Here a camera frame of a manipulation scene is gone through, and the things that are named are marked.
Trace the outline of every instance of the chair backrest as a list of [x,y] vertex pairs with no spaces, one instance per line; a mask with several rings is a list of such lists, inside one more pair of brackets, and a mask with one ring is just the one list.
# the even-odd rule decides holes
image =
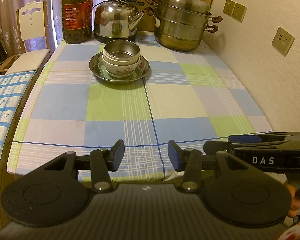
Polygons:
[[48,42],[48,17],[47,2],[31,2],[17,10],[17,25],[19,41],[22,53],[25,53],[25,40],[46,37],[47,48]]

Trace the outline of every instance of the black circular disc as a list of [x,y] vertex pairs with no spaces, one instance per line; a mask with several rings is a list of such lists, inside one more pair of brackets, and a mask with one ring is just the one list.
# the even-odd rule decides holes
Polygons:
[[88,191],[65,172],[39,171],[8,185],[1,199],[11,220],[47,227],[78,215],[88,201]]
[[208,209],[240,227],[266,227],[282,221],[291,205],[288,190],[266,174],[237,171],[203,187]]

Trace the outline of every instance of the electrical outlet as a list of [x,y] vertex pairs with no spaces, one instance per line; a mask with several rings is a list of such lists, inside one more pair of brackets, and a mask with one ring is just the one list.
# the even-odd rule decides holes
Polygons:
[[282,55],[286,56],[292,46],[293,41],[294,37],[279,27],[272,41],[272,46],[275,47]]
[[243,21],[244,15],[246,14],[247,8],[240,3],[236,3],[232,13],[232,17],[237,19],[239,22]]
[[226,0],[225,7],[223,8],[223,12],[229,16],[232,15],[234,9],[235,2],[231,0]]

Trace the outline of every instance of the kettle spout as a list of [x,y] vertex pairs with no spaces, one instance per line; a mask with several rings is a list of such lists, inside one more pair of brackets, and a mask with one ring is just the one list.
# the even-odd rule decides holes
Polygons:
[[140,22],[141,18],[145,15],[144,11],[139,11],[135,16],[130,17],[129,19],[129,30],[133,32]]

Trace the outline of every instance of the stacked bowls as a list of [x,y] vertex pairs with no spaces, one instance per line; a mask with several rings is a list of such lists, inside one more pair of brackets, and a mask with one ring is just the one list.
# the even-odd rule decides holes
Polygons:
[[110,41],[103,49],[102,59],[110,75],[124,78],[141,65],[140,48],[132,41]]

